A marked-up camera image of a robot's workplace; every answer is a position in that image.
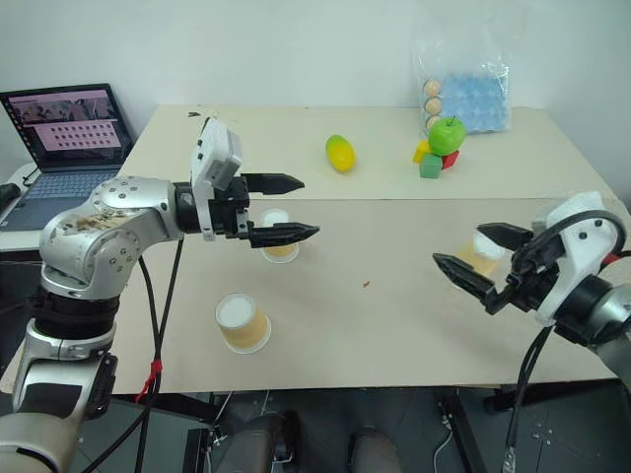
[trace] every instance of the yellow paper cup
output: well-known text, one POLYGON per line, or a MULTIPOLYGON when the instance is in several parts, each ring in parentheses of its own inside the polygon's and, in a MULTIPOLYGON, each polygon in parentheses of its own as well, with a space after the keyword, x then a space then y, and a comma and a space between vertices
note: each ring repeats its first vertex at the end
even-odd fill
POLYGON ((272 333, 272 324, 246 294, 230 294, 215 308, 226 345, 233 352, 254 353, 265 346, 272 333))
MULTIPOLYGON (((274 224, 288 224, 289 214, 281 209, 269 209, 263 212, 260 217, 262 227, 273 227, 274 224)), ((296 259, 300 248, 297 243, 287 244, 285 246, 271 246, 262 248, 261 253, 267 261, 272 263, 289 263, 296 259)))
POLYGON ((473 239, 456 253, 456 256, 473 266, 477 273, 490 278, 505 253, 506 250, 488 236, 476 232, 473 239))

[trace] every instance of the green apple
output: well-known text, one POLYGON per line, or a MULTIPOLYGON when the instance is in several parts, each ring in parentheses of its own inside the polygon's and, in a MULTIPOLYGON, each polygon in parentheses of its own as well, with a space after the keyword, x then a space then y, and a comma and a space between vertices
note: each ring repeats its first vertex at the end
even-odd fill
POLYGON ((464 141, 466 129, 456 116, 441 118, 430 130, 430 148, 438 156, 450 155, 464 141))

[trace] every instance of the green block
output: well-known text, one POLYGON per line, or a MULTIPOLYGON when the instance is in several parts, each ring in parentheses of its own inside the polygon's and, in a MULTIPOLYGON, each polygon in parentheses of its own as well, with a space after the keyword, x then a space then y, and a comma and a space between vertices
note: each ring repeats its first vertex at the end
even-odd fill
POLYGON ((443 170, 443 158, 436 155, 425 155, 421 163, 421 177, 436 179, 443 170))

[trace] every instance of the laptop screen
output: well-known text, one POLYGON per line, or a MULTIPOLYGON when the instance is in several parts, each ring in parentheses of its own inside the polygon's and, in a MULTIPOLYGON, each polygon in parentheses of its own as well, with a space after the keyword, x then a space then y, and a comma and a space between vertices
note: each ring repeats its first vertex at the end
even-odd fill
POLYGON ((132 141, 107 84, 0 94, 41 169, 119 168, 132 141))

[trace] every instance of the white wall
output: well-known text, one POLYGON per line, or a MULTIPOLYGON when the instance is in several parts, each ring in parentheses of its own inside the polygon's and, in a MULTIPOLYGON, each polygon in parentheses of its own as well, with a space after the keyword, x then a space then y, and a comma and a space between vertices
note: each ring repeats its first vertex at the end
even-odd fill
MULTIPOLYGON (((521 38, 514 104, 548 108, 631 203, 631 2, 450 5, 481 1, 521 38)), ((415 105, 410 43, 436 3, 5 0, 0 90, 110 82, 135 133, 157 103, 415 105)), ((0 116, 0 179, 27 158, 0 116)))

